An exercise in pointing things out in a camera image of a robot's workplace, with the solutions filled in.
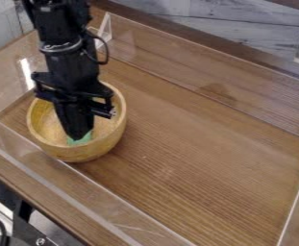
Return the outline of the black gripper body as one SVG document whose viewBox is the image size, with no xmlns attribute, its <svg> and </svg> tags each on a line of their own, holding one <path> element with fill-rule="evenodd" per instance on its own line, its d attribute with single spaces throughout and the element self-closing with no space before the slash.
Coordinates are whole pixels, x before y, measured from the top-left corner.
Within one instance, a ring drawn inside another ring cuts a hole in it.
<svg viewBox="0 0 299 246">
<path fill-rule="evenodd" d="M 111 119 L 115 106 L 114 91 L 99 79 L 100 66 L 108 60 L 98 59 L 94 44 L 78 47 L 43 45 L 40 52 L 45 57 L 48 70 L 31 75 L 36 84 L 36 96 L 49 101 L 86 104 L 91 107 L 94 116 Z"/>
</svg>

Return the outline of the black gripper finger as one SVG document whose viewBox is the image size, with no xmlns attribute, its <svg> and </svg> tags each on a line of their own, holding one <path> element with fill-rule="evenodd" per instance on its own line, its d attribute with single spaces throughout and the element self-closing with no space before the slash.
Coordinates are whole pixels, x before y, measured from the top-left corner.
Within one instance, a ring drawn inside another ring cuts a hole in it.
<svg viewBox="0 0 299 246">
<path fill-rule="evenodd" d="M 80 138 L 80 130 L 76 123 L 79 111 L 73 103 L 53 101 L 53 108 L 59 122 L 68 137 L 73 140 Z"/>
<path fill-rule="evenodd" d="M 79 104 L 79 138 L 83 138 L 94 129 L 94 114 L 91 107 Z"/>
</svg>

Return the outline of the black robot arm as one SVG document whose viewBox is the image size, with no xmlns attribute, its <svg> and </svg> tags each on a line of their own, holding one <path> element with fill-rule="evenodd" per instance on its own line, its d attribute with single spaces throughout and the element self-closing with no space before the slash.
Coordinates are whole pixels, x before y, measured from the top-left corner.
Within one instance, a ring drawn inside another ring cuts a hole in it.
<svg viewBox="0 0 299 246">
<path fill-rule="evenodd" d="M 78 141 L 95 128 L 95 118 L 114 116 L 114 90 L 99 80 L 96 43 L 87 29 L 92 19 L 87 0 L 21 0 L 37 31 L 45 72 L 35 72 L 36 97 L 51 102 L 65 135 Z"/>
</svg>

